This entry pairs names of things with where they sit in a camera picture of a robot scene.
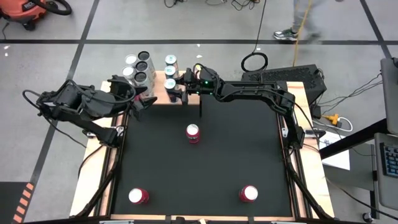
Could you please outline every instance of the desk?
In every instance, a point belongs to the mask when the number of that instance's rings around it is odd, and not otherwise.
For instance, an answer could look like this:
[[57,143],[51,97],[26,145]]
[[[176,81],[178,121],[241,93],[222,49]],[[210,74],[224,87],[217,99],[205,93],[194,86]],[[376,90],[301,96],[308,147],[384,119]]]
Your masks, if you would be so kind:
[[[163,72],[157,72],[157,80],[155,84],[155,95],[158,97],[158,100],[155,102],[156,105],[167,105],[169,104],[169,100],[167,98],[166,92],[162,87],[164,81]],[[103,91],[109,91],[109,83],[104,82],[101,89]],[[297,82],[289,82],[288,83],[289,92],[293,93],[296,96],[296,102],[302,107],[304,112],[306,112],[307,116],[310,117],[310,112],[307,104],[307,98],[305,96],[305,90],[302,83]],[[190,105],[198,105],[200,102],[200,98],[196,95],[192,95],[189,98]],[[298,124],[303,127],[303,129],[310,129],[308,121],[305,119],[304,115],[301,111],[296,108],[296,117]],[[121,125],[125,122],[122,116],[118,117],[114,121],[109,118],[100,119],[96,123],[102,126],[112,126],[113,125]],[[305,144],[313,146],[317,148],[317,142],[314,139],[306,139]],[[89,155],[93,150],[95,150],[99,145],[98,141],[94,139],[89,139],[87,145],[85,157]],[[101,178],[104,176],[104,171],[109,171],[110,167],[113,164],[116,148],[114,149],[106,149],[105,147],[98,151],[92,158],[88,159],[86,164],[83,166],[80,174],[80,178],[78,179],[75,198],[73,200],[72,209],[70,215],[76,215],[82,208],[86,205],[86,203],[91,199],[95,191],[97,190]],[[299,168],[296,164],[299,164],[300,161],[296,161],[296,155],[292,154],[292,159],[294,161],[294,166],[296,170]],[[300,157],[302,160],[302,170],[303,175],[305,176],[305,182],[312,193],[317,202],[323,207],[323,209],[331,216],[334,217],[333,208],[331,206],[330,196],[328,187],[325,180],[325,174],[323,171],[322,162],[320,159],[319,153],[315,152],[313,149],[304,146],[303,149],[300,150]],[[204,218],[206,220],[228,220],[228,221],[248,221],[248,217],[246,216],[221,216],[221,215],[184,215],[184,214],[165,214],[165,215],[138,215],[138,214],[112,214],[110,213],[111,201],[114,200],[113,195],[111,193],[111,188],[113,186],[113,181],[108,185],[105,190],[100,203],[94,209],[97,211],[99,215],[111,215],[112,219],[134,219],[134,220],[165,220],[166,215],[171,215],[171,219],[174,220],[176,216],[184,216],[186,220],[198,220]],[[292,209],[292,215],[290,217],[259,217],[255,216],[255,221],[292,221],[295,220],[294,217],[301,216],[306,217],[306,206],[303,200],[302,194],[299,191],[298,187],[295,186],[295,197],[293,197],[292,190],[290,190],[290,198],[294,198],[297,202],[299,214],[294,214],[294,209]],[[316,214],[313,211],[310,213],[316,217]]]

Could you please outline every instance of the orange striped tape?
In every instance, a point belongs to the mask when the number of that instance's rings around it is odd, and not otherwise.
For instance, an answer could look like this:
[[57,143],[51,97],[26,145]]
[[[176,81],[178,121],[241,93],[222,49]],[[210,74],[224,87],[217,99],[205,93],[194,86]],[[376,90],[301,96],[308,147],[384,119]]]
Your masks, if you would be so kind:
[[31,183],[27,183],[24,191],[22,192],[22,197],[19,199],[19,205],[17,206],[15,215],[14,215],[14,223],[22,223],[24,221],[27,206],[32,197],[34,185]]

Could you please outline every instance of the silver can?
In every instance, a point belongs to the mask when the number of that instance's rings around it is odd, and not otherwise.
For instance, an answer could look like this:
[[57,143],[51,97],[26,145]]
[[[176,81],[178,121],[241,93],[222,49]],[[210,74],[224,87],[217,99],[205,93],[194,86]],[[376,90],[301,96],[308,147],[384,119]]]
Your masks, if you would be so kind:
[[167,66],[164,68],[164,74],[166,78],[178,78],[177,72],[174,66]]
[[148,64],[150,72],[152,72],[154,74],[154,78],[156,78],[156,69],[149,53],[146,51],[139,52],[138,59]]
[[126,62],[126,64],[135,67],[138,62],[138,59],[137,56],[135,55],[127,55],[124,61]]
[[141,93],[143,98],[154,96],[154,88],[152,86],[151,80],[145,72],[137,72],[134,76],[134,81],[137,86],[146,86],[147,90]]
[[134,78],[135,74],[136,74],[136,70],[133,67],[131,67],[130,65],[122,68],[122,75],[127,80],[132,80]]
[[175,72],[180,75],[178,72],[177,57],[175,55],[166,56],[164,61],[166,62],[166,66],[173,66],[175,68]]
[[137,72],[144,72],[152,87],[155,87],[155,78],[154,78],[154,74],[152,72],[150,72],[148,64],[146,62],[138,62],[136,65],[136,70]]
[[164,88],[166,89],[170,102],[176,103],[178,101],[178,98],[170,93],[170,91],[177,90],[177,84],[175,83],[175,80],[172,78],[166,79],[164,81]]

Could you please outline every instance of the wooden table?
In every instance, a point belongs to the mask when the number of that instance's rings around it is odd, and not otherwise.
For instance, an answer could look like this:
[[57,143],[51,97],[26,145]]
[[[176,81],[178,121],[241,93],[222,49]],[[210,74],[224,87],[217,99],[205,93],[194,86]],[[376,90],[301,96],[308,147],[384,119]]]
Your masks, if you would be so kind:
[[[155,81],[154,93],[155,96],[158,97],[158,100],[155,104],[165,105],[170,104],[167,93],[163,87],[163,82],[165,80],[164,72],[157,72],[157,78]],[[110,91],[110,83],[103,82],[101,86],[101,90]],[[296,103],[299,104],[304,110],[305,114],[310,118],[310,110],[307,103],[307,97],[305,94],[305,89],[303,83],[301,82],[288,82],[287,83],[289,92],[295,95]],[[189,96],[189,104],[190,105],[198,105],[200,102],[200,98],[197,95]],[[308,121],[305,119],[302,112],[296,108],[295,109],[296,117],[298,124],[303,127],[304,130],[310,129],[310,125]],[[116,121],[116,125],[121,125],[123,120],[122,116],[119,116]],[[98,125],[104,127],[110,127],[112,123],[111,118],[103,118],[96,121]],[[318,149],[316,139],[305,139],[304,143],[313,146]],[[91,152],[97,149],[99,146],[99,142],[96,138],[89,139],[85,157],[88,156]],[[100,185],[101,175],[103,173],[104,162],[106,159],[106,148],[102,148],[102,150],[98,151],[95,155],[93,155],[90,159],[88,159],[85,165],[81,169],[80,177],[78,179],[75,197],[73,199],[72,209],[70,211],[70,215],[76,215],[79,213],[87,202],[90,201],[93,194],[98,189]],[[116,148],[110,149],[109,153],[109,163],[108,163],[108,171],[112,167],[115,155]],[[320,155],[315,150],[311,149],[308,146],[304,146],[300,150],[300,155],[302,158],[302,168],[305,176],[305,181],[307,184],[308,190],[314,196],[315,200],[322,206],[324,211],[327,212],[330,216],[334,217],[333,208],[331,205],[331,200],[329,196],[328,186],[326,184],[325,173],[323,171],[322,162],[320,159]],[[295,155],[294,153],[291,155],[294,166],[296,167]],[[99,214],[107,215],[108,207],[110,206],[108,203],[110,186],[112,183],[108,185],[106,188],[103,198],[101,200]],[[298,202],[298,210],[301,217],[306,217],[305,210],[305,202],[303,200],[303,195],[299,188],[296,186],[296,194],[297,194],[297,202]],[[315,212],[311,211],[314,218],[317,217]],[[172,220],[174,220],[177,216],[172,215]],[[129,219],[129,220],[165,220],[165,215],[111,215],[112,219]],[[248,221],[247,217],[204,217],[204,216],[184,216],[186,220],[199,220],[204,218],[205,220],[229,220],[229,221]],[[254,217],[255,221],[292,221],[295,220],[293,217]]]

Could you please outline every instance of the red vacuum cleaner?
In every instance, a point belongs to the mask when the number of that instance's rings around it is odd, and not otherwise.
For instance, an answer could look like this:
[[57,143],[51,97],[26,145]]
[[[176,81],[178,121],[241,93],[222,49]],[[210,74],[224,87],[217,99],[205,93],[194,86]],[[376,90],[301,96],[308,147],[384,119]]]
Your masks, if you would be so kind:
[[55,0],[65,7],[58,9],[54,1],[46,0],[0,0],[0,18],[10,22],[18,22],[26,30],[34,30],[35,22],[44,17],[47,11],[67,16],[72,13],[70,5],[65,0]]

